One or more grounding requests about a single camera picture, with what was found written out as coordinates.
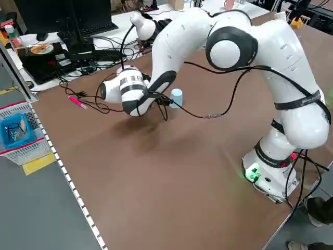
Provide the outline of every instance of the white plastic basket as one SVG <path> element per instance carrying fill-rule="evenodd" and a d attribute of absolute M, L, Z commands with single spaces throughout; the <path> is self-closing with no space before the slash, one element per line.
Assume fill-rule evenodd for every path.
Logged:
<path fill-rule="evenodd" d="M 48 142 L 45 140 L 42 130 L 39 128 L 38 123 L 32 115 L 32 111 L 29 108 L 27 102 L 14 103 L 0 108 L 0 120 L 17 113 L 28 115 L 29 123 L 32 125 L 32 127 L 35 128 L 34 131 L 36 133 L 37 139 L 32 143 L 8 150 L 5 150 L 0 142 L 0 156 L 6 157 L 17 165 L 23 165 L 32 160 L 36 160 L 52 153 Z"/>

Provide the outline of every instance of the blue container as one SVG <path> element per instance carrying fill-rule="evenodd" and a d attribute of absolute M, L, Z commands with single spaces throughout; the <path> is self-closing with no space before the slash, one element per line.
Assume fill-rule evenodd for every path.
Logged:
<path fill-rule="evenodd" d="M 24 119 L 26 126 L 25 137 L 17 141 L 14 141 L 12 138 L 9 139 L 8 130 L 6 128 L 8 128 L 8 126 L 11 128 L 16 123 L 20 124 L 22 118 Z M 27 116 L 25 114 L 16 114 L 0 121 L 0 139 L 3 146 L 6 149 L 10 149 L 10 148 L 21 147 L 35 141 L 36 133 L 31 128 Z"/>
<path fill-rule="evenodd" d="M 171 91 L 171 96 L 170 99 L 174 100 L 175 103 L 180 105 L 181 107 L 183 106 L 183 91 L 180 89 L 173 89 Z M 172 103 L 170 104 L 171 108 L 180 108 L 178 105 Z"/>

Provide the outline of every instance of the red pen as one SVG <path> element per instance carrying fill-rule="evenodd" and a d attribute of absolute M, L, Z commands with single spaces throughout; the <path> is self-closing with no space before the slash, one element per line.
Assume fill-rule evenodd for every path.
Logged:
<path fill-rule="evenodd" d="M 81 103 L 78 99 L 76 99 L 73 96 L 68 96 L 68 99 L 71 100 L 72 102 L 74 102 L 76 105 L 78 105 L 79 107 L 83 108 L 83 109 L 87 109 L 88 107 L 85 106 L 83 103 Z"/>

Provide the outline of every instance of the pant leg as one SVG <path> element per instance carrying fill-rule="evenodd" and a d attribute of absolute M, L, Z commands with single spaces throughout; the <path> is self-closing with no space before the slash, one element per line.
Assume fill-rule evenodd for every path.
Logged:
<path fill-rule="evenodd" d="M 321 197 L 309 198 L 307 209 L 308 213 L 321 223 L 333 223 L 333 198 L 327 201 Z"/>
<path fill-rule="evenodd" d="M 313 243 L 308 246 L 309 250 L 333 250 L 333 245 L 326 245 L 324 243 Z"/>

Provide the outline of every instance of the yellow tape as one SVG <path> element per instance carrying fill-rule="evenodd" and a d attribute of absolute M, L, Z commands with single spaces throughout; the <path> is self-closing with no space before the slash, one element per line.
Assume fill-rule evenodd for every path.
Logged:
<path fill-rule="evenodd" d="M 2 35 L 2 33 L 0 32 L 0 41 L 2 42 L 2 44 L 4 46 L 7 45 L 7 43 L 9 43 L 9 40 L 7 38 L 4 38 L 4 36 Z"/>
<path fill-rule="evenodd" d="M 10 87 L 9 89 L 6 90 L 0 90 L 0 95 L 7 94 L 8 92 L 14 91 L 14 87 Z"/>
<path fill-rule="evenodd" d="M 54 154 L 48 154 L 46 156 L 43 156 L 39 159 L 33 160 L 31 162 L 28 162 L 26 164 L 23 164 L 23 170 L 25 175 L 29 175 L 31 173 L 36 172 L 37 170 L 40 170 L 44 168 L 45 166 L 54 163 L 56 161 Z"/>
<path fill-rule="evenodd" d="M 294 28 L 294 29 L 300 29 L 302 28 L 303 26 L 303 22 L 301 20 L 301 18 L 298 19 L 298 21 L 295 21 L 296 17 L 291 21 L 291 26 Z"/>

